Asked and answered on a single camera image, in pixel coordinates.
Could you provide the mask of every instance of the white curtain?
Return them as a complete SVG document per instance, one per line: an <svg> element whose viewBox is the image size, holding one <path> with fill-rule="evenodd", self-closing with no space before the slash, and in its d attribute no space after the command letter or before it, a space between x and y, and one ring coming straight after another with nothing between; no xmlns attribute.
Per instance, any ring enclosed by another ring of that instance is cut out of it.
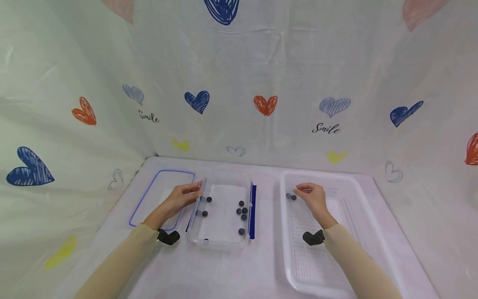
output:
<svg viewBox="0 0 478 299"><path fill-rule="evenodd" d="M156 153L371 175L440 297L478 295L475 1L31 2L0 12L0 169L26 146L55 181L1 186L7 254L42 245L15 294L47 298Z"/></svg>

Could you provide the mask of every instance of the yellow heart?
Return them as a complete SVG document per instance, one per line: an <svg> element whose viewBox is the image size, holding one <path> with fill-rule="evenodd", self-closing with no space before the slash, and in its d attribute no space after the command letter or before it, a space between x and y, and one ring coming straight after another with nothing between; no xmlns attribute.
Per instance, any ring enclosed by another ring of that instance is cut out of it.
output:
<svg viewBox="0 0 478 299"><path fill-rule="evenodd" d="M66 261L75 250L75 247L76 236L73 234L65 242L63 242L60 250L54 255L52 255L52 257L50 257L48 261L46 261L44 268L51 269Z"/></svg>
<svg viewBox="0 0 478 299"><path fill-rule="evenodd" d="M337 164L338 162L340 162L340 160L345 158L347 155L348 155L348 152L343 152L341 154L337 154L336 152L328 152L327 159L330 162L332 162L332 164Z"/></svg>
<svg viewBox="0 0 478 299"><path fill-rule="evenodd" d="M176 140L173 140L173 145L177 148L179 148L180 150L182 151L189 151L189 148L191 147L191 145L189 144L189 141L185 140L183 142L179 142L179 141L176 141Z"/></svg>

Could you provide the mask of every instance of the red heart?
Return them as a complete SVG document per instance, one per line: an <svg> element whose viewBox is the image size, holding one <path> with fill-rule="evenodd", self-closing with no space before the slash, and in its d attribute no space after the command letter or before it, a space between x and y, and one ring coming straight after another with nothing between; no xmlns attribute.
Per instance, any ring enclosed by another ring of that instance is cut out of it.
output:
<svg viewBox="0 0 478 299"><path fill-rule="evenodd" d="M101 0L112 12L133 25L134 0Z"/></svg>
<svg viewBox="0 0 478 299"><path fill-rule="evenodd" d="M275 110L275 106L277 105L277 96L270 97L267 102L263 96L255 96L254 105L260 113L264 114L264 116L269 116Z"/></svg>
<svg viewBox="0 0 478 299"><path fill-rule="evenodd" d="M478 133L471 136L468 141L465 163L468 165L478 165Z"/></svg>
<svg viewBox="0 0 478 299"><path fill-rule="evenodd" d="M450 0L406 0L403 4L403 20L408 30L413 31L426 19L436 14Z"/></svg>
<svg viewBox="0 0 478 299"><path fill-rule="evenodd" d="M71 110L73 116L84 124L96 126L96 116L87 99L80 97L80 106L83 110L76 108Z"/></svg>

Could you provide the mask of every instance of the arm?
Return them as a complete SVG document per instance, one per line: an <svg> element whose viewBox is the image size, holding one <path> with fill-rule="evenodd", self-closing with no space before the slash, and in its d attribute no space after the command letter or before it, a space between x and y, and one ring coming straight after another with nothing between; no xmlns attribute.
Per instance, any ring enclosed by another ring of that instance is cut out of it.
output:
<svg viewBox="0 0 478 299"><path fill-rule="evenodd" d="M74 299L117 298L138 265L156 245L159 232L139 224L101 263Z"/></svg>
<svg viewBox="0 0 478 299"><path fill-rule="evenodd" d="M304 199L324 229L325 246L344 271L358 299L402 299L400 292L353 236L335 220L326 205L324 189L316 184L296 186L294 193Z"/></svg>
<svg viewBox="0 0 478 299"><path fill-rule="evenodd" d="M143 259L156 245L158 229L202 194L202 181L176 186L168 198L139 224L99 265L74 299L115 299Z"/></svg>

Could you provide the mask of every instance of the fingers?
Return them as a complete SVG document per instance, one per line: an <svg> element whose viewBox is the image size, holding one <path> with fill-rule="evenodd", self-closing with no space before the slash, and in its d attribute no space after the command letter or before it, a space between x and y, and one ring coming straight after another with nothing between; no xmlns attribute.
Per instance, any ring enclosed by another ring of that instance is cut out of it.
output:
<svg viewBox="0 0 478 299"><path fill-rule="evenodd" d="M303 193L311 194L312 189L300 189Z"/></svg>
<svg viewBox="0 0 478 299"><path fill-rule="evenodd" d="M196 198L201 196L203 194L202 190L197 191L197 192L191 192L189 194L186 194L182 197L183 200L186 201L185 206L192 204L193 202L196 201Z"/></svg>
<svg viewBox="0 0 478 299"><path fill-rule="evenodd" d="M201 188L202 183L203 183L203 181L200 180L199 182L196 182L196 183L187 184L187 185L180 185L178 187L183 194L188 194L190 192L199 191L199 189Z"/></svg>
<svg viewBox="0 0 478 299"><path fill-rule="evenodd" d="M316 185L314 183L302 183L297 186L295 186L297 189L303 190L303 189L311 189L312 191L317 188L319 185Z"/></svg>
<svg viewBox="0 0 478 299"><path fill-rule="evenodd" d="M299 190L299 189L294 189L293 191L294 191L294 193L295 193L297 196L299 196L299 197L301 197L301 198L303 198L303 199L304 199L305 197L307 197L307 195L308 195L307 193L302 192L302 191Z"/></svg>

